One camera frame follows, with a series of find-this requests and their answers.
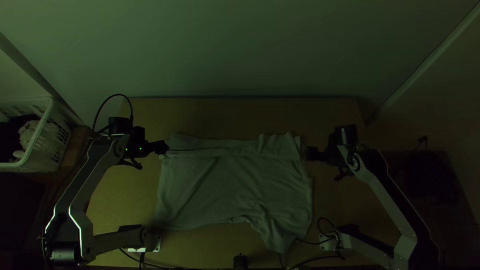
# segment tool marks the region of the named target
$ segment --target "cable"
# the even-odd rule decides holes
[[[320,245],[320,244],[326,243],[326,242],[328,242],[328,241],[330,241],[330,240],[335,240],[334,237],[328,236],[328,235],[326,235],[326,234],[322,231],[322,229],[320,228],[320,222],[321,222],[321,221],[326,221],[326,222],[328,222],[328,223],[331,225],[332,228],[335,228],[335,226],[334,226],[334,224],[333,224],[330,220],[328,220],[328,219],[325,218],[325,217],[320,217],[319,219],[317,219],[317,221],[316,221],[316,227],[317,227],[318,231],[320,232],[320,234],[321,234],[322,236],[324,236],[324,237],[327,238],[326,240],[319,241],[319,242],[309,242],[309,241],[306,241],[306,240],[303,240],[303,239],[300,239],[300,238],[297,238],[297,240],[300,241],[300,242],[302,242],[302,243],[308,244],[308,245]],[[338,232],[336,232],[336,231],[333,231],[333,232],[336,234],[336,237],[337,237],[337,239],[338,239],[338,244],[340,244],[340,235],[339,235]]]
[[[294,266],[290,267],[288,270],[297,268],[299,266],[302,266],[304,264],[308,264],[308,263],[313,262],[313,261],[324,260],[324,259],[334,259],[334,258],[340,258],[342,260],[345,260],[345,258],[342,255],[340,255],[340,253],[337,253],[337,255],[314,257],[314,258],[310,258],[308,260],[304,260],[302,262],[299,262],[299,263],[295,264]]]
[[[109,125],[106,125],[106,126],[104,126],[102,129],[100,129],[99,131],[97,131],[97,133],[102,133],[102,132],[106,131],[108,128],[109,128]]]
[[[422,145],[422,143],[425,143],[425,151],[429,149],[429,138],[427,136],[422,136],[418,138],[416,141],[418,142],[418,144],[416,145],[415,150],[413,150],[412,152],[418,150],[419,147]]]
[[[146,265],[146,266],[151,266],[151,267],[155,267],[155,268],[159,268],[159,269],[171,270],[170,268],[167,268],[167,267],[158,266],[158,265],[155,265],[155,264],[147,263],[147,262],[141,261],[141,260],[139,260],[139,259],[136,259],[136,258],[128,255],[128,254],[127,254],[123,249],[121,249],[121,248],[119,248],[119,250],[120,250],[123,254],[125,254],[125,256],[129,257],[130,259],[134,260],[134,261],[137,262],[137,263],[141,263],[141,264],[144,264],[144,265]]]
[[[113,98],[113,97],[117,97],[117,96],[122,96],[124,98],[126,98],[126,101],[128,101],[128,105],[130,105],[130,121],[133,123],[134,122],[134,108],[132,107],[132,103],[130,102],[130,99],[124,95],[124,94],[121,94],[121,93],[117,93],[117,94],[113,94],[109,97],[107,97],[103,102],[102,104],[100,105],[100,107],[98,108],[98,111],[96,112],[96,115],[95,115],[95,119],[93,120],[93,125],[91,127],[91,130],[93,132],[95,132],[95,126],[97,125],[97,120],[99,118],[99,114],[100,114],[100,111],[102,110],[103,106],[105,105],[105,103],[107,103],[107,101],[109,101],[109,99]]]
[[[281,268],[285,269],[284,263],[282,262],[282,254],[281,253],[278,254],[278,260],[280,261]]]
[[[335,238],[329,236],[327,240],[323,240],[323,241],[320,241],[320,242],[317,242],[317,243],[305,241],[305,240],[302,240],[300,238],[297,238],[297,240],[302,242],[302,243],[308,244],[308,245],[316,246],[316,245],[320,245],[320,244],[326,243],[326,242],[331,241],[331,240],[335,240]]]
[[[142,264],[145,260],[145,252],[140,253],[140,262],[138,263],[138,269],[142,270]]]

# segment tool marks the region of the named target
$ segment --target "table surface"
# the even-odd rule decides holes
[[[310,146],[324,149],[336,126],[356,124],[361,141],[365,127],[357,103],[349,98],[132,98],[134,125],[145,128],[149,141],[168,139],[173,132],[208,139],[253,140],[259,134],[293,132]],[[122,104],[120,114],[129,107]],[[139,160],[143,170],[115,166],[105,173],[87,210],[94,234],[116,232],[119,226],[148,226],[156,205],[161,161],[155,154]],[[318,241],[316,220],[330,219],[336,226],[358,224],[362,232],[394,246],[399,238],[395,225],[368,185],[354,177],[335,182],[338,169],[307,161],[313,177],[313,222],[306,240]],[[260,235],[246,223],[213,224],[185,231],[162,233],[160,252],[147,253],[145,261],[166,267],[232,268],[233,257],[248,256],[250,268],[279,268],[277,253],[265,248]],[[313,257],[331,255],[318,246],[294,243],[282,256],[291,267]],[[346,260],[330,258],[309,266],[331,267],[373,264],[356,252]],[[138,263],[112,250],[90,265],[138,267]]]

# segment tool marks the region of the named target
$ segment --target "white plastic basket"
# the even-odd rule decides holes
[[[51,97],[0,101],[0,122],[30,114],[40,117],[24,156],[17,162],[0,162],[1,172],[44,173],[58,169],[72,132],[57,106]]]

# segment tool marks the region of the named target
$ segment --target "wall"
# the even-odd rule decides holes
[[[480,16],[441,57],[369,127],[383,150],[415,147],[428,135],[445,149],[480,223]]]
[[[0,50],[0,97],[34,98],[51,95]]]
[[[0,26],[89,125],[118,92],[354,96],[368,115],[476,2],[3,0]]]

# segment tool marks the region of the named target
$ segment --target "electrical cord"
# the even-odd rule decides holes
[[[309,242],[309,241],[306,241],[306,240],[303,240],[303,239],[300,239],[300,238],[297,238],[297,240],[300,241],[300,242],[302,242],[302,243],[305,243],[305,244],[308,244],[308,245],[313,245],[313,246],[314,246],[314,245],[320,245],[320,244],[326,243],[326,242],[328,242],[328,241],[330,241],[330,240],[335,240],[334,237],[328,236],[328,235],[326,235],[326,234],[322,231],[322,229],[320,228],[320,222],[321,222],[321,221],[326,221],[326,222],[328,222],[328,223],[331,225],[332,228],[335,228],[335,226],[334,226],[334,224],[333,224],[330,220],[328,220],[328,219],[325,218],[325,217],[320,217],[319,219],[317,219],[317,221],[316,221],[316,227],[317,227],[318,231],[320,232],[320,234],[321,234],[322,236],[324,236],[324,237],[327,238],[326,240],[319,241],[319,242]],[[339,235],[338,232],[336,232],[336,231],[333,231],[333,232],[335,233],[337,239],[339,240],[339,241],[338,241],[338,244],[340,245],[340,235]]]
[[[95,115],[95,119],[93,120],[93,125],[92,125],[92,127],[91,127],[91,130],[92,130],[93,132],[95,132],[95,126],[97,125],[97,120],[98,120],[98,118],[99,118],[100,111],[102,110],[103,106],[104,106],[104,105],[107,103],[107,101],[109,101],[111,98],[117,97],[117,96],[122,96],[122,97],[124,97],[124,98],[126,99],[126,101],[128,101],[128,105],[130,105],[130,121],[131,121],[132,123],[134,122],[134,108],[132,107],[132,103],[130,102],[130,99],[129,99],[126,95],[124,95],[124,94],[116,93],[116,94],[113,94],[113,95],[107,97],[107,98],[102,102],[102,104],[100,105],[100,107],[98,108],[98,111],[96,112],[96,115]]]
[[[142,258],[142,255],[140,254],[140,258],[142,259],[142,260],[140,260],[140,259],[136,259],[136,258],[128,255],[128,254],[127,254],[123,249],[121,249],[121,248],[119,248],[119,250],[120,250],[123,254],[125,254],[125,256],[129,257],[130,259],[134,260],[135,262],[137,262],[137,263],[139,263],[139,264],[144,264],[144,265],[146,265],[146,266],[151,266],[151,267],[155,267],[155,268],[163,269],[163,270],[171,270],[171,269],[168,268],[168,267],[162,267],[162,266],[158,266],[158,265],[155,265],[155,264],[151,264],[151,263],[145,262],[145,255],[143,255],[143,258]]]
[[[142,264],[145,261],[145,252],[140,253],[140,262],[138,263],[138,269],[142,270]]]
[[[106,125],[106,126],[104,126],[102,129],[100,129],[99,131],[97,131],[96,133],[100,134],[100,133],[106,131],[108,128],[109,128],[109,125]]]
[[[417,151],[423,143],[425,143],[425,151],[429,149],[429,138],[427,136],[422,136],[418,138],[416,141],[418,142],[418,144],[416,145],[415,150],[413,150],[413,152]]]
[[[336,238],[335,237],[332,237],[332,236],[328,236],[326,235],[322,229],[320,228],[320,222],[321,221],[326,221],[328,224],[331,225],[332,229],[335,228],[334,224],[328,220],[328,218],[326,217],[320,217],[319,219],[317,219],[316,221],[316,227],[318,229],[318,231],[320,232],[320,234],[324,237],[326,237],[327,239],[326,240],[323,240],[323,241],[319,241],[319,242],[309,242],[309,241],[305,241],[305,240],[302,240],[302,239],[299,239],[297,238],[298,241],[302,242],[302,243],[305,243],[305,244],[308,244],[308,245],[320,245],[320,244],[323,244],[323,243],[326,243],[328,241],[331,241],[331,240],[338,240],[337,241],[337,246],[336,246],[336,249],[341,249],[342,247],[340,246],[340,235],[339,233],[336,231],[336,230],[333,230],[333,233],[335,233],[336,235]],[[307,263],[310,263],[310,262],[313,262],[313,261],[317,261],[317,260],[324,260],[324,259],[333,259],[333,258],[339,258],[339,259],[342,259],[342,260],[345,260],[345,257],[342,256],[342,254],[339,252],[339,251],[336,251],[336,255],[328,255],[328,256],[319,256],[319,257],[314,257],[314,258],[310,258],[308,260],[305,260],[305,261],[302,261],[302,262],[299,262],[297,264],[295,264],[294,266],[290,267],[290,268],[286,268],[286,266],[284,265],[283,261],[282,261],[282,254],[279,253],[278,254],[278,261],[280,262],[280,266],[283,270],[291,270],[291,269],[294,269],[294,268],[297,268],[299,266],[302,266],[304,264],[307,264]]]
[[[299,266],[303,266],[304,264],[308,264],[308,263],[311,263],[311,262],[313,262],[313,261],[325,260],[325,259],[335,259],[335,258],[339,258],[339,259],[345,260],[345,257],[343,257],[342,255],[340,255],[340,252],[337,252],[337,255],[320,256],[320,257],[314,257],[314,258],[310,258],[310,259],[304,260],[304,261],[299,262],[299,263],[295,264],[294,266],[290,267],[288,270],[297,268],[297,267],[299,267]]]
[[[282,262],[282,254],[281,253],[278,254],[278,261],[280,261],[281,268],[285,269],[284,263]]]

